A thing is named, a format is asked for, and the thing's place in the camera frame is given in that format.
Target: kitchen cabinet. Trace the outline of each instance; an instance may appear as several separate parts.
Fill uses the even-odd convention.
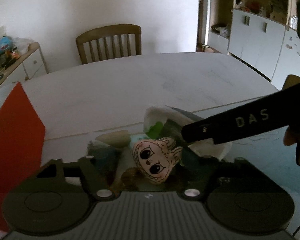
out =
[[[222,54],[227,55],[229,39],[220,36],[217,33],[210,32],[208,38],[208,45],[216,49],[217,51],[221,52]]]
[[[250,28],[251,35],[243,48],[241,59],[271,79],[279,59],[285,26],[252,15]]]
[[[29,45],[28,51],[21,55],[15,63],[6,70],[1,72],[3,78],[0,79],[0,86],[4,86],[13,82],[24,82],[33,77],[46,74],[40,45],[34,42]]]
[[[42,64],[41,67],[37,70],[37,72],[33,75],[32,78],[40,77],[40,76],[43,76],[46,74],[47,74],[46,68],[44,67],[44,64]]]
[[[285,26],[270,19],[234,10],[229,52],[272,78],[282,47]]]
[[[241,58],[243,47],[251,34],[249,25],[251,14],[245,11],[233,10],[231,35],[228,51]]]
[[[32,53],[24,62],[23,66],[26,70],[26,73],[29,78],[32,78],[40,66],[43,64],[43,60],[41,58],[40,50],[37,49],[34,53]]]
[[[290,74],[300,77],[300,39],[298,33],[289,28],[285,31],[282,51],[271,83],[281,90]]]
[[[19,65],[0,85],[1,87],[11,84],[13,82],[23,83],[27,79],[26,71],[23,65]]]

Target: cabinet handle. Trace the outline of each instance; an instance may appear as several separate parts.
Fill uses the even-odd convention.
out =
[[[250,17],[249,16],[245,16],[244,17],[244,25],[249,26],[249,23],[250,23]]]

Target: green paper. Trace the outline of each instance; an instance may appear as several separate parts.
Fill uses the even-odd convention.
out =
[[[154,126],[151,126],[151,127],[149,128],[149,131],[146,132],[146,135],[147,135],[149,138],[155,140],[155,139],[157,139],[157,137],[159,136],[159,134],[160,134],[162,128],[163,128],[163,123],[162,123],[162,122],[156,122]]]

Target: white table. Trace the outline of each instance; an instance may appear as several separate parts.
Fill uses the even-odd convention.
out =
[[[236,59],[207,53],[111,59],[53,72],[23,87],[47,130],[42,164],[51,158],[76,161],[86,154],[88,141],[103,133],[141,132],[149,106],[165,104],[208,117],[277,91]],[[228,157],[244,156],[298,201],[300,169],[293,162],[295,147],[282,144],[283,131],[236,141]],[[274,148],[279,152],[273,154]],[[280,175],[296,176],[299,187]],[[300,205],[296,212],[291,230],[300,223]]]
[[[138,124],[154,105],[193,112],[277,91],[233,57],[208,53],[105,60],[53,72],[23,87],[46,126],[46,140]]]

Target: open doorway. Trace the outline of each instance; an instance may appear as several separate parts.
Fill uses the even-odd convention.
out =
[[[202,51],[202,46],[208,43],[210,1],[199,0],[197,51]]]

